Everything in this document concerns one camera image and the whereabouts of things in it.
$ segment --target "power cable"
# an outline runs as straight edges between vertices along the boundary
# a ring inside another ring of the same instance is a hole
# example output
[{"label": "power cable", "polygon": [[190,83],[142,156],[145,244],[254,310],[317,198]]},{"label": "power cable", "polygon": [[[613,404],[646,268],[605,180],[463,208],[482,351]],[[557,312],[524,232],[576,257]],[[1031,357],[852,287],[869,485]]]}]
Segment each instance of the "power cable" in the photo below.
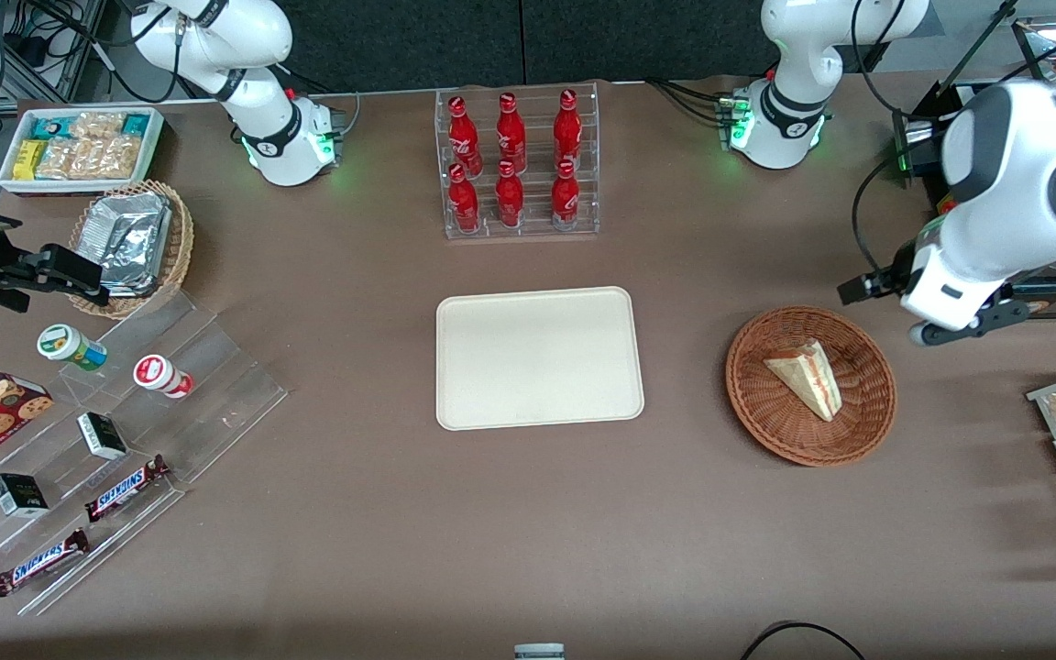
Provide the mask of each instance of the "power cable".
[{"label": "power cable", "polygon": [[808,622],[778,623],[778,625],[775,625],[771,628],[768,628],[767,630],[763,630],[762,634],[759,634],[757,638],[752,640],[752,643],[750,643],[749,647],[747,647],[747,649],[744,650],[744,656],[740,656],[740,660],[749,660],[749,658],[752,656],[752,653],[755,653],[755,649],[757,649],[757,647],[759,647],[760,644],[765,643],[766,640],[771,638],[771,636],[779,634],[779,631],[781,630],[789,630],[792,628],[809,628],[810,630],[823,631],[823,634],[827,636],[832,636],[833,639],[837,640],[846,648],[850,649],[850,653],[853,653],[854,657],[857,657],[857,660],[866,660],[866,657],[864,657],[863,653],[859,650],[859,647],[854,646],[853,643],[848,642],[848,640],[843,636],[835,634],[835,631],[830,630],[830,628],[827,628],[825,626],[818,626],[816,625],[816,623],[808,623]]}]

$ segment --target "red-capped bottle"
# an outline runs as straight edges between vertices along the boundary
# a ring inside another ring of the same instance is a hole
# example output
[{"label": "red-capped bottle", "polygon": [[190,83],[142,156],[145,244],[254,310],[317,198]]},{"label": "red-capped bottle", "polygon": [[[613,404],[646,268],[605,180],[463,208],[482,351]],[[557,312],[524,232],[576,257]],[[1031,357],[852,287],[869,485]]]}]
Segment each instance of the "red-capped bottle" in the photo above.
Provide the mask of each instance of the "red-capped bottle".
[{"label": "red-capped bottle", "polygon": [[495,184],[495,196],[499,202],[499,222],[510,229],[516,229],[525,216],[525,186],[516,176],[516,166],[510,159],[499,162],[499,181]]},{"label": "red-capped bottle", "polygon": [[552,226],[569,231],[578,225],[578,196],[581,187],[573,178],[573,163],[562,162],[557,168],[557,183],[552,184]]},{"label": "red-capped bottle", "polygon": [[461,96],[448,100],[451,110],[451,149],[455,159],[466,169],[467,178],[483,174],[483,156],[478,155],[478,131],[467,116],[467,103]]},{"label": "red-capped bottle", "polygon": [[451,208],[454,210],[455,224],[458,231],[474,233],[478,231],[478,195],[474,185],[467,181],[467,172],[460,164],[451,164],[448,169],[451,175]]},{"label": "red-capped bottle", "polygon": [[499,94],[499,121],[495,121],[495,134],[499,137],[499,157],[510,159],[516,174],[528,169],[528,136],[525,120],[516,111],[516,95]]},{"label": "red-capped bottle", "polygon": [[573,162],[573,169],[581,169],[581,115],[578,93],[571,89],[561,92],[561,112],[552,122],[552,147],[558,167],[562,162]]}]

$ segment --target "woven basket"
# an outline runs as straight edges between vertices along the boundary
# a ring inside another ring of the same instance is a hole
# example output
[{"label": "woven basket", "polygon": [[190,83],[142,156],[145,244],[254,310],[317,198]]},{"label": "woven basket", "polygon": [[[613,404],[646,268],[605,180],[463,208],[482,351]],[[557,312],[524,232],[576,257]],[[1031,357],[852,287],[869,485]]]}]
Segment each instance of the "woven basket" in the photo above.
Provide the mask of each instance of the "woven basket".
[{"label": "woven basket", "polygon": [[[822,421],[763,364],[774,351],[817,339],[842,390],[842,410]],[[747,430],[777,455],[829,467],[865,458],[883,444],[895,418],[891,365],[874,341],[829,309],[787,306],[747,323],[728,351],[728,397]]]},{"label": "woven basket", "polygon": [[[165,239],[165,251],[163,254],[163,265],[157,277],[157,288],[154,296],[178,288],[185,280],[185,271],[190,267],[190,250],[193,248],[193,220],[190,218],[190,209],[182,204],[182,197],[177,195],[168,185],[159,184],[157,181],[143,181],[140,184],[126,185],[125,188],[117,188],[116,191],[105,192],[105,195],[97,197],[118,197],[122,195],[135,195],[137,192],[158,192],[165,195],[173,206],[173,214],[170,218],[169,237]],[[68,246],[73,250],[80,243],[80,231],[84,228],[84,219],[88,218],[88,209],[80,213],[80,221],[76,222],[75,229],[72,230],[72,241]],[[103,316],[108,318],[121,319],[133,314],[138,306],[150,299],[144,298],[112,298],[107,306],[96,306],[89,301],[76,296],[69,296],[72,305],[84,314],[93,316]]]}]

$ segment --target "sandwich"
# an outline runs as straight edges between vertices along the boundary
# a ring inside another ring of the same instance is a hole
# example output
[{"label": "sandwich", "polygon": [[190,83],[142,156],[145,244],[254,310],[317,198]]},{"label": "sandwich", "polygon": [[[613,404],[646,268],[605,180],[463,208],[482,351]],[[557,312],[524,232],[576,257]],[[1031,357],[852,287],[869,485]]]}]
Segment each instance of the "sandwich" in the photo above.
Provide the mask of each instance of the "sandwich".
[{"label": "sandwich", "polygon": [[833,379],[833,369],[822,343],[810,339],[804,346],[777,351],[763,360],[769,371],[789,385],[817,417],[833,421],[842,410],[842,392]]}]

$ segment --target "acrylic bottle rack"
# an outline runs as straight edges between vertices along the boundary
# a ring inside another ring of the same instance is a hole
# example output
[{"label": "acrylic bottle rack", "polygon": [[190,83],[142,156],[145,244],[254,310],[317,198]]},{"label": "acrylic bottle rack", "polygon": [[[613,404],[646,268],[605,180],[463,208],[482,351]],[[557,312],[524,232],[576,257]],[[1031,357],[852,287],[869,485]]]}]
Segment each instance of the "acrylic bottle rack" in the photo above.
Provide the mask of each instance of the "acrylic bottle rack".
[{"label": "acrylic bottle rack", "polygon": [[[100,342],[108,360],[96,372],[69,364],[48,385],[55,406],[0,448],[0,472],[34,476],[51,509],[42,517],[7,517],[0,509],[0,572],[83,527],[92,551],[26,582],[0,599],[19,615],[40,615],[84,580],[144,527],[184,496],[190,485],[286,393],[227,337],[213,313],[184,293],[156,296],[110,329]],[[189,396],[173,400],[133,381],[143,355],[168,357],[194,379]],[[89,454],[76,418],[84,411],[112,418],[129,453],[118,460]],[[172,469],[120,510],[89,524],[95,501],[154,455]]]}]

